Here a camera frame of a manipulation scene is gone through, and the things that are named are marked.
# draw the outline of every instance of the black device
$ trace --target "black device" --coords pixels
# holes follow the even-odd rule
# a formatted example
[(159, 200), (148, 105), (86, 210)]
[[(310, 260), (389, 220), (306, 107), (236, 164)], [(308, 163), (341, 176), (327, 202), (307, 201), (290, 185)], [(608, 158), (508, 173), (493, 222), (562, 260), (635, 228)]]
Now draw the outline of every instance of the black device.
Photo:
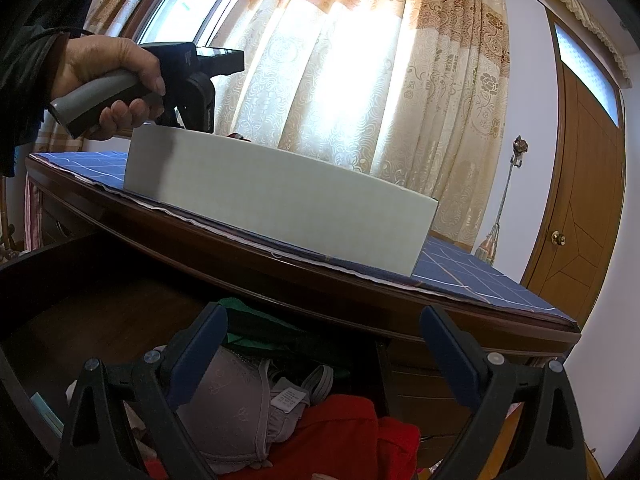
[(244, 70), (244, 52), (229, 48), (196, 47), (190, 42), (145, 43), (140, 45), (160, 61), (166, 94), (151, 92), (129, 70), (118, 69), (89, 81), (55, 99), (49, 111), (72, 137), (96, 126), (100, 113), (117, 100), (127, 105), (142, 98), (149, 105), (164, 105), (157, 124), (180, 127), (176, 110), (190, 130), (213, 133), (216, 90), (211, 78)]
[[(471, 409), (466, 428), (433, 480), (476, 480), (512, 402), (524, 402), (497, 480), (584, 480), (580, 418), (562, 365), (514, 365), (484, 352), (440, 308), (420, 316), (422, 336), (456, 400)], [(209, 303), (162, 352), (127, 365), (89, 359), (80, 373), (60, 446), (59, 480), (148, 480), (123, 400), (136, 402), (169, 478), (215, 479), (175, 414), (191, 400), (226, 333), (226, 311)]]

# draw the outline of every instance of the door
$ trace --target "door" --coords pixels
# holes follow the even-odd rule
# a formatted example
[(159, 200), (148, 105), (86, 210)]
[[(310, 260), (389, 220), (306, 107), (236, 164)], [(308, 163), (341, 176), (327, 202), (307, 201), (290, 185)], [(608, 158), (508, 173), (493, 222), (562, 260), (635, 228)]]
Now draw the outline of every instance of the door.
[(554, 167), (554, 174), (559, 171), (557, 191), (554, 200), (554, 190), (550, 192), (545, 212), (545, 217), (550, 212), (550, 221), (544, 232), (541, 229), (540, 256), (532, 271), (525, 273), (525, 279), (530, 276), (525, 285), (582, 327), (602, 287), (618, 234), (624, 136), (564, 62), (559, 83), (561, 100), (564, 92), (564, 128), (560, 113)]

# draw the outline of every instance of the floral curtain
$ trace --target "floral curtain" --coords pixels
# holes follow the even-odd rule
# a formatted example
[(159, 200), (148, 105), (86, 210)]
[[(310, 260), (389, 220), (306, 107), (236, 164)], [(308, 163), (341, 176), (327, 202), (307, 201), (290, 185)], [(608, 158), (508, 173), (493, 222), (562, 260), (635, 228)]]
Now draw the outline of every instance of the floral curtain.
[[(140, 0), (100, 0), (89, 11), (85, 28), (95, 34), (117, 36)], [(82, 137), (72, 139), (48, 112), (38, 132), (35, 152), (78, 152)]]
[(470, 249), (506, 114), (504, 0), (239, 0), (212, 40), (215, 131), (372, 174), (440, 201), (432, 229)]

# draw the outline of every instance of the red clothing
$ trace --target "red clothing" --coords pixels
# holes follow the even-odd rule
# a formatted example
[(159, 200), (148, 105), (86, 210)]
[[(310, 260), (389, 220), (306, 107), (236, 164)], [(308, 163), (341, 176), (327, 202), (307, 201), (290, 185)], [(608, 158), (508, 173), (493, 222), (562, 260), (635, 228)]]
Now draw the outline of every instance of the red clothing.
[[(363, 397), (334, 395), (307, 408), (291, 438), (271, 446), (273, 467), (245, 467), (220, 480), (310, 480), (314, 473), (337, 480), (410, 480), (420, 431), (391, 417), (378, 420)], [(158, 461), (146, 463), (155, 479), (166, 478)]]

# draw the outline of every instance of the gray bra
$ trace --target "gray bra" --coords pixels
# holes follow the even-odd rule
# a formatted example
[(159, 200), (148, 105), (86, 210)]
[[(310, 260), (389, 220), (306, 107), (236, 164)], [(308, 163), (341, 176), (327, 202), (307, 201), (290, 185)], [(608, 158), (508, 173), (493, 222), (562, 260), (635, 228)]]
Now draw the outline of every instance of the gray bra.
[(300, 386), (286, 378), (272, 384), (271, 361), (256, 368), (220, 347), (191, 402), (177, 414), (213, 472), (231, 473), (245, 466), (271, 466), (273, 442), (284, 442), (309, 404), (331, 392), (334, 371), (321, 365)]

